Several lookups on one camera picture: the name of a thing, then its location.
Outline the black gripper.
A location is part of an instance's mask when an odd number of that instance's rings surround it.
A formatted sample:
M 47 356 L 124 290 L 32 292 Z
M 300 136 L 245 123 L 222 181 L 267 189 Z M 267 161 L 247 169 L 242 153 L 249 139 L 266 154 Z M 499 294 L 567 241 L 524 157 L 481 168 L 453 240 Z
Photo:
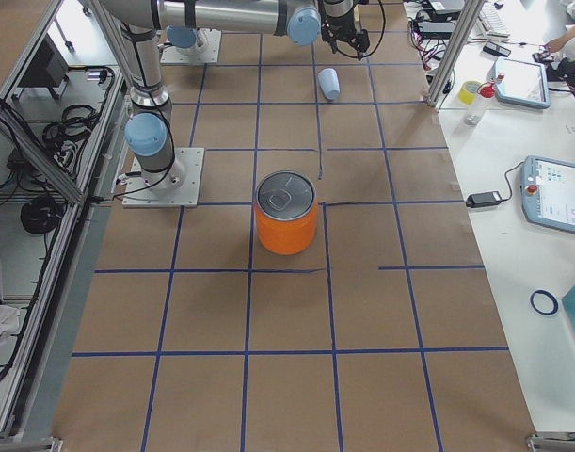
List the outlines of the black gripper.
M 328 42 L 331 52 L 338 52 L 337 41 L 353 43 L 356 59 L 362 60 L 369 48 L 368 31 L 357 30 L 354 0 L 323 0 L 320 2 L 321 36 Z

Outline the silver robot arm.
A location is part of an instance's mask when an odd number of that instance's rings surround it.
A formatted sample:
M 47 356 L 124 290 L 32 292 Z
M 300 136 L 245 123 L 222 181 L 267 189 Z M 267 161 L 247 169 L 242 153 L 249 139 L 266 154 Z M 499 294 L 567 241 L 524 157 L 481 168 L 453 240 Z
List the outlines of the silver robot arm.
M 183 49 L 196 48 L 204 30 L 270 34 L 300 46 L 323 40 L 333 52 L 343 42 L 356 59 L 370 46 L 367 30 L 356 21 L 355 1 L 89 1 L 87 6 L 129 83 L 134 115 L 124 136 L 140 169 L 136 188 L 125 194 L 132 206 L 194 206 L 199 196 L 203 150 L 173 141 L 160 32 L 177 30 L 172 44 Z
M 204 31 L 184 26 L 166 28 L 169 43 L 185 55 L 195 55 L 205 51 L 209 41 Z

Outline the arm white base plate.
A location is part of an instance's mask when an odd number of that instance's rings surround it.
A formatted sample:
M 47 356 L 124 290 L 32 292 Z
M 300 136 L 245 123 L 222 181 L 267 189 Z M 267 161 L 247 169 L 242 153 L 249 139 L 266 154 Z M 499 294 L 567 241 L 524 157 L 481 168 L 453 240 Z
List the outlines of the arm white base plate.
M 162 47 L 163 66 L 198 66 L 216 64 L 222 33 L 210 28 L 166 28 L 166 41 Z
M 122 197 L 126 208 L 196 207 L 199 201 L 200 181 L 204 162 L 203 148 L 177 147 L 175 161 L 165 175 L 142 171 L 134 157 L 131 171 L 140 172 L 126 185 L 127 195 Z

